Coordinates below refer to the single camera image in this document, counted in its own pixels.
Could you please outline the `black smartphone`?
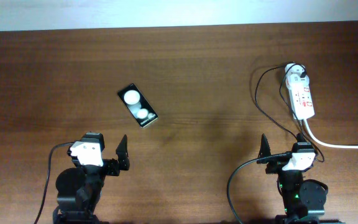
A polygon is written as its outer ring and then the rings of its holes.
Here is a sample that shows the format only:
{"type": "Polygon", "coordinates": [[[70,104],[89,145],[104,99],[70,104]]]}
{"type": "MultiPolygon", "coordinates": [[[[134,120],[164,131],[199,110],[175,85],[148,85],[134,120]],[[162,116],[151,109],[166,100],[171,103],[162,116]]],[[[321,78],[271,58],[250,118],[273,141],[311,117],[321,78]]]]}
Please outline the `black smartphone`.
{"type": "Polygon", "coordinates": [[[158,119],[157,112],[134,83],[119,90],[117,95],[141,128],[158,119]]]}

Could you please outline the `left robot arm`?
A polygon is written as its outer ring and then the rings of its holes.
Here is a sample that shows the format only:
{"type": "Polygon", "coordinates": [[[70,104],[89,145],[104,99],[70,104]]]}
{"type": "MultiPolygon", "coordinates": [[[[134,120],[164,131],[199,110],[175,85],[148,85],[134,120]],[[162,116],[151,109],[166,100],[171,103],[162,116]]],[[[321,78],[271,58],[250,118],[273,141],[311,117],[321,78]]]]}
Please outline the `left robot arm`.
{"type": "Polygon", "coordinates": [[[104,148],[101,133],[86,133],[69,144],[67,154],[74,166],[61,172],[55,181],[58,206],[53,212],[54,223],[102,223],[94,211],[105,178],[118,176],[130,168],[127,136],[123,136],[116,148],[117,159],[102,158],[104,148]]]}

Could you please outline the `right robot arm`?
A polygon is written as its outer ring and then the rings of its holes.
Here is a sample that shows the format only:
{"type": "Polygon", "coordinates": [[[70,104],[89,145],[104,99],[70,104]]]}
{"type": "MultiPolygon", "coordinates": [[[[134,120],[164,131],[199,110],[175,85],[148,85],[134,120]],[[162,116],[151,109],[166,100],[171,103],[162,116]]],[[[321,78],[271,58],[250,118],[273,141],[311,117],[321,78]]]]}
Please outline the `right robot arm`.
{"type": "Polygon", "coordinates": [[[261,137],[258,158],[266,164],[266,174],[277,174],[277,187],[283,199],[284,215],[277,215],[275,223],[319,223],[323,216],[328,186],[317,180],[305,180],[303,174],[310,170],[316,151],[301,135],[290,151],[271,154],[267,137],[261,137]]]}

